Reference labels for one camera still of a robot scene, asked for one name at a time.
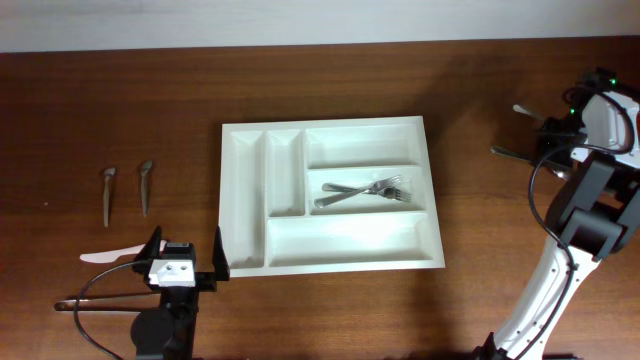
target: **white wall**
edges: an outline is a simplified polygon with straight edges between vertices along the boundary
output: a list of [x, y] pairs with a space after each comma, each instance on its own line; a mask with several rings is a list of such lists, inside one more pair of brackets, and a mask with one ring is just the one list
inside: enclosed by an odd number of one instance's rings
[[0, 0], [0, 51], [640, 34], [640, 0]]

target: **wood grain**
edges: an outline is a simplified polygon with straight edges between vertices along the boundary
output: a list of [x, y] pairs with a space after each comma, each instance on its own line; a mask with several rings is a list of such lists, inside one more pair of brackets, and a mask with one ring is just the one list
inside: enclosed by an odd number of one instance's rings
[[[78, 255], [145, 242], [160, 224], [211, 269], [221, 124], [422, 115], [446, 269], [233, 279], [200, 301], [205, 359], [399, 359], [471, 351], [510, 314], [544, 233], [530, 167], [489, 153], [531, 150], [522, 103], [562, 115], [560, 94], [596, 65], [640, 84], [640, 38], [142, 50], [0, 55], [0, 353], [102, 359], [53, 303], [108, 265]], [[149, 216], [138, 167], [153, 159]], [[111, 223], [102, 177], [115, 166]], [[561, 182], [541, 176], [542, 210]], [[638, 237], [578, 290], [550, 352], [640, 353]], [[130, 272], [94, 294], [144, 290]], [[131, 316], [85, 315], [134, 357]]]

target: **tray compartment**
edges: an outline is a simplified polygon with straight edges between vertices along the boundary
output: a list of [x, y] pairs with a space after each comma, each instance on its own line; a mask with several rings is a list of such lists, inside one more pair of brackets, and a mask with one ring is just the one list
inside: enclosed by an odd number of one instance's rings
[[267, 207], [269, 216], [304, 215], [302, 131], [267, 133]]
[[271, 220], [270, 267], [431, 259], [427, 215], [391, 213]]
[[230, 157], [233, 194], [233, 239], [225, 243], [227, 260], [232, 269], [264, 266], [264, 132], [231, 133]]
[[[398, 185], [398, 188], [411, 193], [410, 203], [389, 200], [378, 195], [358, 194], [324, 208], [318, 208], [313, 204], [315, 199], [337, 194], [323, 191], [324, 183], [360, 187], [395, 175], [402, 176], [403, 182]], [[311, 209], [311, 215], [425, 210], [424, 177], [422, 170], [417, 166], [311, 170], [309, 171], [309, 193], [308, 206]]]
[[413, 124], [308, 129], [309, 169], [419, 165]]

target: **white cutlery tray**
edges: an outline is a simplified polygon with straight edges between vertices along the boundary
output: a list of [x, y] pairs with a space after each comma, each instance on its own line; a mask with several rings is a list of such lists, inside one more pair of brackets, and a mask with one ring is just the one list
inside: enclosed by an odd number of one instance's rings
[[[444, 267], [422, 117], [225, 124], [219, 225], [232, 277]], [[402, 175], [412, 202], [336, 193]]]

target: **fork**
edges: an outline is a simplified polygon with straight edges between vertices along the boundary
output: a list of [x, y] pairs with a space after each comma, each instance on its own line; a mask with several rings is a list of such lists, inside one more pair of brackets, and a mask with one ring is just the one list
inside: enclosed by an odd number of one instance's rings
[[[357, 190], [357, 188], [352, 188], [349, 186], [342, 186], [342, 185], [337, 185], [337, 184], [332, 184], [332, 183], [325, 183], [322, 185], [322, 190], [323, 191], [331, 191], [331, 192], [349, 192], [349, 191], [354, 191]], [[390, 188], [386, 188], [382, 191], [379, 191], [377, 193], [375, 192], [370, 192], [370, 191], [365, 191], [363, 194], [368, 194], [368, 195], [379, 195], [382, 196], [384, 198], [387, 198], [389, 200], [398, 200], [398, 201], [402, 201], [402, 202], [406, 202], [406, 203], [410, 203], [411, 202], [411, 193], [408, 191], [403, 191], [394, 187], [390, 187]]]
[[363, 186], [361, 188], [357, 188], [357, 189], [355, 189], [353, 191], [343, 192], [343, 193], [340, 193], [340, 194], [337, 194], [337, 195], [332, 195], [332, 196], [316, 199], [313, 203], [317, 207], [323, 208], [325, 206], [329, 206], [331, 204], [335, 204], [338, 201], [342, 201], [342, 200], [348, 199], [350, 197], [356, 196], [358, 194], [362, 194], [363, 192], [366, 192], [366, 191], [372, 191], [372, 192], [375, 192], [375, 193], [380, 192], [380, 191], [384, 191], [384, 189], [386, 189], [386, 188], [393, 187], [393, 185], [395, 185], [398, 182], [400, 182], [400, 180], [402, 180], [402, 176], [396, 175], [396, 176], [390, 177], [388, 179], [376, 181], [374, 183], [371, 183], [368, 186]]

